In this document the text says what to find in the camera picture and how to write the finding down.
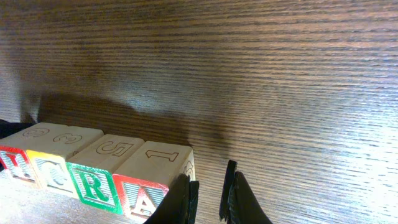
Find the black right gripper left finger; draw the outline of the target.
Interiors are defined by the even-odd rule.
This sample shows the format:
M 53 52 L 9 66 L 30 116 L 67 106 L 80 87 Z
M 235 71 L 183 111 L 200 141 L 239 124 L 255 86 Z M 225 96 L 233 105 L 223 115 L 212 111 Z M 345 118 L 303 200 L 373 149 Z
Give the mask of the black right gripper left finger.
M 199 181 L 191 181 L 189 176 L 180 174 L 144 224 L 194 224 L 199 187 Z

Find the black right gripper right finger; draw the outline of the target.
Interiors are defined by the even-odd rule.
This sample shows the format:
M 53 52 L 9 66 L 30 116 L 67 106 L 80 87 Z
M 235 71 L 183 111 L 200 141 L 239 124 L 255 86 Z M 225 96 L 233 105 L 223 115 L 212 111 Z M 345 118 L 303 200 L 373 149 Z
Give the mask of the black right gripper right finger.
M 219 209 L 220 221 L 228 224 L 272 224 L 262 210 L 237 162 L 228 161 Z

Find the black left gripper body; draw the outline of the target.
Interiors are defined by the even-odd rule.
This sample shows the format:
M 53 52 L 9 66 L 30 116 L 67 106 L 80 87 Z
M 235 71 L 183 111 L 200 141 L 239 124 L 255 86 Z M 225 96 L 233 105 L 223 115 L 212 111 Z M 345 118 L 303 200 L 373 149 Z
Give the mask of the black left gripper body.
M 32 125 L 33 123 L 10 123 L 5 120 L 1 120 L 1 139 L 11 136 Z

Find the red letter I block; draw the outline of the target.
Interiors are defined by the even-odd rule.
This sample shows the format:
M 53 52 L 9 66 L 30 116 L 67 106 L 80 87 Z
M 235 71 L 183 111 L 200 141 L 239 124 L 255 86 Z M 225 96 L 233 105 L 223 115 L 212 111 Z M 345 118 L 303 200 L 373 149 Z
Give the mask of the red letter I block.
M 1 164 L 15 184 L 39 188 L 37 174 L 28 158 L 27 150 L 45 149 L 58 131 L 67 128 L 64 124 L 37 123 L 1 140 Z

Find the red letter A block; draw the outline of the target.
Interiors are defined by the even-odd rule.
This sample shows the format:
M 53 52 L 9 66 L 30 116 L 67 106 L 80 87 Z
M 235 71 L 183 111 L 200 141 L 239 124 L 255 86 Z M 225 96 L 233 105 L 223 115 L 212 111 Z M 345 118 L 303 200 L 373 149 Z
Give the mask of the red letter A block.
M 193 148 L 147 141 L 113 174 L 123 214 L 144 223 L 180 174 L 195 180 Z

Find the yellow letter C block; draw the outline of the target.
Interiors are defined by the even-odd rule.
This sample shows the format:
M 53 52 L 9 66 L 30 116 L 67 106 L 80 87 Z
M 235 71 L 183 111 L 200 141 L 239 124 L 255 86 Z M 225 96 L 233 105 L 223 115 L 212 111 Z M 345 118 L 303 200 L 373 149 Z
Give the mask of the yellow letter C block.
M 103 136 L 100 129 L 66 126 L 39 137 L 26 153 L 40 187 L 78 198 L 66 162 Z

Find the green letter R block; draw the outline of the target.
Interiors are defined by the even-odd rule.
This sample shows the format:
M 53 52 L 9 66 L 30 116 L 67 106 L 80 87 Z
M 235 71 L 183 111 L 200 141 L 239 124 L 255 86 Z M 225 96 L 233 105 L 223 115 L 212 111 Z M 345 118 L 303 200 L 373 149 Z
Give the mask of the green letter R block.
M 80 202 L 122 215 L 113 174 L 143 144 L 141 138 L 105 134 L 67 160 Z

